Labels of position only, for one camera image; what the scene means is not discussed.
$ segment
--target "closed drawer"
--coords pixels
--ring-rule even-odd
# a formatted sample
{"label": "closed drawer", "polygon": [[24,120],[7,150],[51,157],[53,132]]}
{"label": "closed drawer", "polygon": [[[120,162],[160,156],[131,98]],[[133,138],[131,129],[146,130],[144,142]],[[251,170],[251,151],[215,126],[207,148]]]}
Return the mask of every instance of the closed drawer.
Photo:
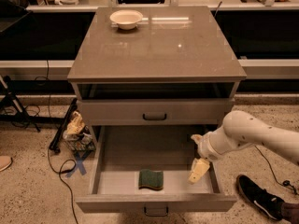
{"label": "closed drawer", "polygon": [[[212,167],[197,182],[188,182],[195,145],[190,135],[202,126],[102,127],[96,149],[89,195],[76,198],[83,212],[227,211],[236,201],[226,196]],[[164,172],[164,188],[139,189],[142,169]]]}
{"label": "closed drawer", "polygon": [[78,101],[89,125],[217,124],[234,99]]}

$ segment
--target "white bowl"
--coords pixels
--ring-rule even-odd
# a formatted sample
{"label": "white bowl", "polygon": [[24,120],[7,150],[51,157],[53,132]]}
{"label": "white bowl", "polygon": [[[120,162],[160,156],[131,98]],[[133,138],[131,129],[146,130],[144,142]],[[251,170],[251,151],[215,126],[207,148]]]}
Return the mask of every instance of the white bowl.
{"label": "white bowl", "polygon": [[135,10],[119,10],[111,14],[110,20],[117,23],[123,30],[130,30],[137,26],[143,15]]}

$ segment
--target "speckled floor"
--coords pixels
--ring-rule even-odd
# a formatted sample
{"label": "speckled floor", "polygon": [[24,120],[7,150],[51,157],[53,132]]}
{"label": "speckled floor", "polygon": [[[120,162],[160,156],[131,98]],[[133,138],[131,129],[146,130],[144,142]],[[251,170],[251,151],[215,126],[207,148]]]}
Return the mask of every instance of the speckled floor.
{"label": "speckled floor", "polygon": [[[40,99],[23,100],[27,105],[40,105],[41,114],[48,115],[48,109]],[[53,98],[50,113],[63,117],[68,100]],[[299,96],[237,96],[235,110],[244,110],[264,122],[279,128],[299,132]],[[30,106],[35,113],[37,108]],[[53,125],[41,125],[41,132],[35,128],[17,128],[8,122],[0,122],[0,154],[13,158],[13,164],[0,173],[0,223],[75,223],[71,209],[70,192],[57,174],[49,166],[48,146],[56,134]],[[58,171],[67,159],[74,158],[64,143],[60,144],[61,153],[50,152],[50,162]],[[277,179],[290,180],[299,187],[299,168],[285,161],[265,148],[262,153],[271,162]],[[76,170],[71,176],[62,175],[69,184],[74,197],[87,194],[91,174],[93,154],[83,163],[86,174]],[[286,202],[298,203],[288,189],[275,182],[269,166],[255,147],[229,153],[217,163],[219,178],[225,194],[235,195],[237,202],[226,213],[171,213],[168,217],[146,217],[143,214],[84,214],[74,203],[80,224],[93,223],[288,223],[272,221],[238,195],[235,179],[239,174],[248,175],[261,187],[279,195]]]}

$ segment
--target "drawer handle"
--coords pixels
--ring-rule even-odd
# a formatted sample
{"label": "drawer handle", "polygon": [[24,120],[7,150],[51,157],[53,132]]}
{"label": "drawer handle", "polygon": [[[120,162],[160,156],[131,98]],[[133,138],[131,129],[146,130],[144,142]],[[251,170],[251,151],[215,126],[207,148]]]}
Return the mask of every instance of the drawer handle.
{"label": "drawer handle", "polygon": [[143,114],[142,118],[143,118],[143,120],[146,120],[146,121],[163,121],[163,120],[167,119],[167,114],[164,114],[163,117],[147,117],[146,114]]}
{"label": "drawer handle", "polygon": [[147,211],[147,207],[144,207],[144,214],[148,217],[166,217],[168,216],[168,206],[165,208],[165,213],[156,213],[156,214],[150,214]]}

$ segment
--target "green sponge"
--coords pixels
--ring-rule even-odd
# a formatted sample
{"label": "green sponge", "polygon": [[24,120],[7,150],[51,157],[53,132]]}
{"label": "green sponge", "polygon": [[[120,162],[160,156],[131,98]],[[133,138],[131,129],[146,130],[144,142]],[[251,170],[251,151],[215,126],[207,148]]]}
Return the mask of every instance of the green sponge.
{"label": "green sponge", "polygon": [[139,173],[139,189],[163,189],[163,172],[154,172],[149,169],[143,169]]}

